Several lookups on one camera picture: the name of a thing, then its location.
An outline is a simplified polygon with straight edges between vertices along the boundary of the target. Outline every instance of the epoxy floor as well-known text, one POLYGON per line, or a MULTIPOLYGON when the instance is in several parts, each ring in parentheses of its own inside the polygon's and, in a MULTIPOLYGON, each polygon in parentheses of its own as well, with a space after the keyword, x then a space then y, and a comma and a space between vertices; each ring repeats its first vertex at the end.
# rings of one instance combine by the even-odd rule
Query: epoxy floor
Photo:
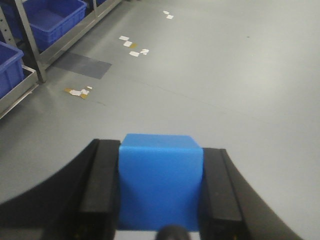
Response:
POLYGON ((183 134, 227 149, 284 222, 318 240, 319 9, 316 0, 121 3, 70 49, 112 64, 102 79, 52 66, 47 83, 1 119, 0 202, 93 138, 183 134), (129 55, 121 35, 150 52, 129 55), (86 100, 64 92, 85 86, 86 100))

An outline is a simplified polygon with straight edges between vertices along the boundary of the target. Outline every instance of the blue foam block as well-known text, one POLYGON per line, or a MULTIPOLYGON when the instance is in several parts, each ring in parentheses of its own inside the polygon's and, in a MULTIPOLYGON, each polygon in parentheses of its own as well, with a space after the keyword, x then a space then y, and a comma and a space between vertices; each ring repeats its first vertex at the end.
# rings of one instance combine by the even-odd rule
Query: blue foam block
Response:
POLYGON ((189 136, 128 134, 119 149, 119 228, 198 231, 203 149, 189 136))

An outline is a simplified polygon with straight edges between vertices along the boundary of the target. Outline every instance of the blue storage crate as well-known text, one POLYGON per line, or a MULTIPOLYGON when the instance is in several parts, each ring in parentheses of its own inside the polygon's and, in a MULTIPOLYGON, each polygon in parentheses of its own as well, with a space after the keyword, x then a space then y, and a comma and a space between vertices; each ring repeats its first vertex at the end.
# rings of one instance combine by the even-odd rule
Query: blue storage crate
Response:
POLYGON ((0 42, 5 42, 5 38, 4 38, 4 36, 2 35, 1 32, 0 32, 0 42))
MULTIPOLYGON (((1 3, 12 34, 22 38, 13 9, 1 3)), ((45 50, 77 25, 84 17, 86 3, 81 0, 28 0, 23 3, 35 42, 45 50)))
POLYGON ((96 4, 102 4, 104 3, 106 0, 96 0, 96 4))
POLYGON ((0 99, 24 79, 23 55, 20 49, 0 41, 0 99))

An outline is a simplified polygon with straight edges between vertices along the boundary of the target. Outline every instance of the dark gray mat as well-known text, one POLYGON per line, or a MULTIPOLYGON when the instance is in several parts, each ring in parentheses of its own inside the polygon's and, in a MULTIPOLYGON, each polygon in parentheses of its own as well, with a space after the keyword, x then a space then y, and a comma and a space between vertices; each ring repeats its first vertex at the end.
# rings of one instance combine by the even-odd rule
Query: dark gray mat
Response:
POLYGON ((95 79, 101 79, 111 65, 108 62, 95 60, 72 52, 66 52, 53 64, 54 67, 95 79))

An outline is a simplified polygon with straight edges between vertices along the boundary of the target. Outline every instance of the metal shelving rack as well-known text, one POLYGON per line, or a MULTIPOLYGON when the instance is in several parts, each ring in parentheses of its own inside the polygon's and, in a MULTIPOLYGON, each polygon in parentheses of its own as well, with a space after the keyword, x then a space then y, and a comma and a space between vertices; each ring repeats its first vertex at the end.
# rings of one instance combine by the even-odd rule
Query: metal shelving rack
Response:
MULTIPOLYGON (((15 39, 9 29, 5 15, 0 7, 0 32, 7 44, 16 46, 15 39)), ((0 119, 3 118, 10 110, 28 96, 36 87, 38 87, 37 72, 25 65, 22 65, 24 80, 14 89, 0 99, 0 119)))
POLYGON ((73 44, 75 44, 83 35, 85 35, 92 27, 94 27, 101 19, 103 19, 122 0, 107 0, 99 6, 97 6, 96 0, 90 0, 93 3, 92 12, 89 13, 74 28, 57 40, 53 45, 41 53, 37 48, 25 9, 23 7, 23 2, 28 0, 0 1, 13 6, 21 28, 23 41, 27 51, 30 54, 30 60, 28 64, 32 68, 36 69, 39 80, 44 83, 47 80, 46 69, 73 44))

